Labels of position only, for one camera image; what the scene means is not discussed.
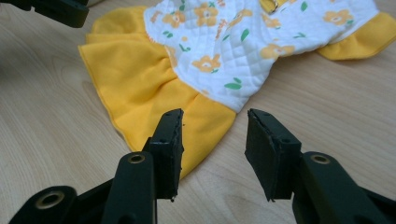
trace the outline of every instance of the printed flower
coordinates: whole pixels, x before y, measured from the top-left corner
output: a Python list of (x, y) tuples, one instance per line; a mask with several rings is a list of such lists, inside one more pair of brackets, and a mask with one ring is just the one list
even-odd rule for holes
[(339, 12), (328, 11), (323, 17), (323, 20), (327, 22), (332, 22), (335, 25), (343, 25), (348, 21), (352, 21), (353, 17), (349, 14), (349, 10), (344, 9)]
[(242, 9), (240, 12), (238, 12), (238, 14), (236, 14), (235, 18), (233, 18), (233, 21), (230, 22), (230, 24), (228, 25), (228, 29), (230, 29), (231, 27), (235, 26), (236, 24), (238, 24), (239, 22), (241, 22), (241, 20), (246, 17), (246, 16), (252, 16), (253, 13), (248, 10), (248, 9)]
[(163, 22), (171, 24), (173, 28), (178, 28), (178, 26), (185, 21), (186, 21), (186, 17), (180, 11), (166, 14), (163, 17)]
[(269, 18), (269, 17), (268, 17), (267, 15), (265, 15), (265, 14), (262, 14), (262, 19), (264, 20), (265, 25), (266, 25), (267, 27), (271, 27), (271, 28), (280, 27), (280, 22), (279, 22), (278, 19), (273, 19), (273, 20), (271, 20), (271, 18)]
[(211, 73), (220, 67), (219, 57), (220, 55), (216, 54), (213, 59), (210, 59), (210, 57), (206, 55), (202, 57), (200, 61), (192, 62), (192, 65), (197, 67), (201, 72)]
[(166, 49), (168, 50), (169, 60), (171, 61), (172, 67), (176, 67), (177, 66), (176, 50), (169, 46), (166, 46)]
[(195, 15), (198, 16), (197, 25), (202, 26), (206, 24), (207, 26), (216, 25), (216, 17), (219, 12), (214, 7), (209, 7), (207, 3), (202, 3), (200, 7), (194, 9)]
[(280, 47), (276, 44), (269, 44), (260, 51), (260, 55), (264, 59), (277, 59), (278, 57), (286, 57), (294, 52), (294, 46)]

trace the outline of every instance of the white quilted fabric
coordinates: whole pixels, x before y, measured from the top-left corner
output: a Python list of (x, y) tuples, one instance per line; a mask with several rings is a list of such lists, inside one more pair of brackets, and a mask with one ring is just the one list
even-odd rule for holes
[(254, 0), (163, 0), (145, 24), (182, 81), (239, 112), (278, 57), (340, 41), (377, 13), (372, 0), (289, 0), (271, 15)]

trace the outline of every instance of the light wood surface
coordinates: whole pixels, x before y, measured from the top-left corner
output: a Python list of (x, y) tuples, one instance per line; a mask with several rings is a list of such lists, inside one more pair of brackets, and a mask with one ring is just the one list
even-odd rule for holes
[[(81, 29), (0, 5), (0, 223), (56, 185), (78, 194), (112, 178), (129, 152), (90, 81), (77, 45), (116, 7), (107, 0)], [(396, 2), (376, 0), (396, 17)], [(212, 154), (159, 201), (159, 223), (295, 223), (291, 201), (268, 203), (245, 158), (249, 108), (276, 116), (303, 151), (334, 156), (361, 186), (396, 199), (396, 44), (374, 58), (331, 62), (315, 52), (276, 62)]]

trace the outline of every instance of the black object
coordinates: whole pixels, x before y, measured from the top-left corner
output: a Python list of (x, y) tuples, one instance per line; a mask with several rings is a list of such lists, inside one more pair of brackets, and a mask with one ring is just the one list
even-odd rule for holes
[(181, 109), (165, 113), (141, 152), (120, 159), (113, 179), (77, 196), (67, 186), (32, 196), (10, 224), (157, 223), (157, 199), (174, 200), (181, 171)]
[(271, 114), (247, 115), (247, 160), (268, 201), (294, 193), (297, 223), (396, 223), (396, 202), (360, 188), (335, 158), (301, 153), (301, 142)]
[(90, 11), (86, 6), (88, 0), (0, 0), (10, 3), (25, 11), (32, 7), (35, 12), (73, 28), (84, 25)]

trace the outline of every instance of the garment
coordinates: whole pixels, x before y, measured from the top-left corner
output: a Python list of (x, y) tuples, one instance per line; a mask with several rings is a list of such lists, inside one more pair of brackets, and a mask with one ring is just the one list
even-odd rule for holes
[(81, 57), (132, 150), (143, 148), (161, 114), (182, 108), (184, 176), (278, 57), (315, 49), (332, 60), (370, 57), (396, 37), (396, 21), (372, 0), (280, 1), (275, 12), (265, 1), (164, 0), (95, 23)]

